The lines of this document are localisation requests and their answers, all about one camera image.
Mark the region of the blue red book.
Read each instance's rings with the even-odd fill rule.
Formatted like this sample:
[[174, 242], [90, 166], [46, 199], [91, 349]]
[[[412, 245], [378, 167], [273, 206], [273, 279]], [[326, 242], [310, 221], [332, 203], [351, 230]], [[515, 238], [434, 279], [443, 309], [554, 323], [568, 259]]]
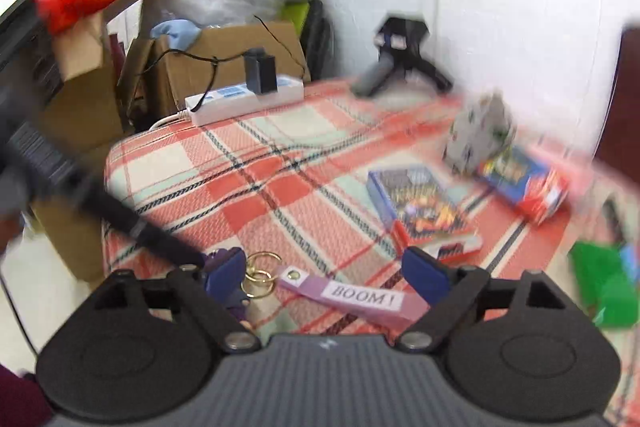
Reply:
[[444, 261], [483, 246], [466, 213], [425, 167], [373, 170], [368, 173], [367, 191], [398, 255], [418, 247]]

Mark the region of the black green chair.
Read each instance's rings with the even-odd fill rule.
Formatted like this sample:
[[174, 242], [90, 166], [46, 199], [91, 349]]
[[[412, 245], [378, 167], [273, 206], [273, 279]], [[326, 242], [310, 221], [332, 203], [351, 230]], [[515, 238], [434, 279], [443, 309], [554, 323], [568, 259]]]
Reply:
[[330, 69], [334, 54], [334, 31], [321, 0], [285, 3], [282, 20], [293, 23], [312, 81], [320, 80]]

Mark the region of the white power strip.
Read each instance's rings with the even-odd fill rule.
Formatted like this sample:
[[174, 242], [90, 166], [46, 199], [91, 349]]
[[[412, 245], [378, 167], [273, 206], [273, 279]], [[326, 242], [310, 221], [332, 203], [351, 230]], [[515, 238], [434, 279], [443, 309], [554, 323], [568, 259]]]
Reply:
[[277, 90], [256, 94], [245, 84], [237, 84], [209, 91], [206, 95], [192, 95], [184, 99], [184, 110], [195, 126], [260, 113], [267, 109], [301, 102], [304, 83], [290, 76], [277, 77]]

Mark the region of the brown wooden headboard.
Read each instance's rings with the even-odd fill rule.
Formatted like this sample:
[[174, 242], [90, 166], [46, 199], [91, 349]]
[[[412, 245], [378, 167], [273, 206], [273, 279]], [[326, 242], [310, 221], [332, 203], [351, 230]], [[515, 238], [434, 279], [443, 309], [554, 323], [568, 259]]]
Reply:
[[608, 116], [596, 157], [639, 182], [640, 35], [638, 25], [624, 28], [620, 38]]

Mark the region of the black power adapter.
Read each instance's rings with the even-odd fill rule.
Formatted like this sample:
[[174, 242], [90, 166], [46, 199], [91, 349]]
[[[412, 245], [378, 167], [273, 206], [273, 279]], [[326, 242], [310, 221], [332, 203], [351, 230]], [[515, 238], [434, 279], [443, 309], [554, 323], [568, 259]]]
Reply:
[[263, 48], [249, 49], [243, 57], [247, 89], [257, 95], [276, 92], [276, 58]]

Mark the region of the green pouch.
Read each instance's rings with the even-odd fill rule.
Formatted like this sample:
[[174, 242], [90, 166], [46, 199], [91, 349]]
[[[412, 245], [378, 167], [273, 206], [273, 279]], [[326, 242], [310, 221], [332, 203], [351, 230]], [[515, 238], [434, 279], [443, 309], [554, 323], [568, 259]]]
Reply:
[[639, 321], [639, 268], [628, 247], [576, 242], [570, 252], [582, 305], [601, 329], [630, 329]]

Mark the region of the floral fabric pouch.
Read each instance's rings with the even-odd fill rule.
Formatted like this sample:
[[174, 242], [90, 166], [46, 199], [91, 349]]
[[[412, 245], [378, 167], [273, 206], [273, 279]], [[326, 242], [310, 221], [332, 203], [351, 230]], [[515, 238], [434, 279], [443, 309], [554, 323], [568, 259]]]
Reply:
[[507, 148], [515, 132], [515, 121], [502, 94], [485, 94], [452, 123], [442, 159], [454, 173], [474, 173]]

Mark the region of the brown cardboard box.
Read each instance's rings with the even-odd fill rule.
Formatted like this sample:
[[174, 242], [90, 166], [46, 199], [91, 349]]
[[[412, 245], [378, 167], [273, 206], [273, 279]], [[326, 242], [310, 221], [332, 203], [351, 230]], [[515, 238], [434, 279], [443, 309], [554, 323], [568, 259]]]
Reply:
[[244, 58], [263, 48], [276, 58], [279, 75], [310, 81], [306, 58], [288, 20], [242, 26], [209, 27], [185, 54], [171, 52], [166, 35], [135, 38], [129, 47], [117, 98], [122, 115], [136, 130], [184, 109], [184, 99], [245, 81]]

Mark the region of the handheld device with screen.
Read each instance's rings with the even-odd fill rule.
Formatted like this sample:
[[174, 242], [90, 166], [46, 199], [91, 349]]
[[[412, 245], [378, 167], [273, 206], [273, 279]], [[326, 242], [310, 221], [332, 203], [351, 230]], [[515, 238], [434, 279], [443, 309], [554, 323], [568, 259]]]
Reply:
[[440, 94], [449, 93], [454, 83], [433, 62], [422, 55], [422, 43], [430, 31], [422, 16], [389, 15], [374, 36], [378, 61], [353, 84], [357, 98], [372, 98], [394, 78], [418, 72], [430, 80]]

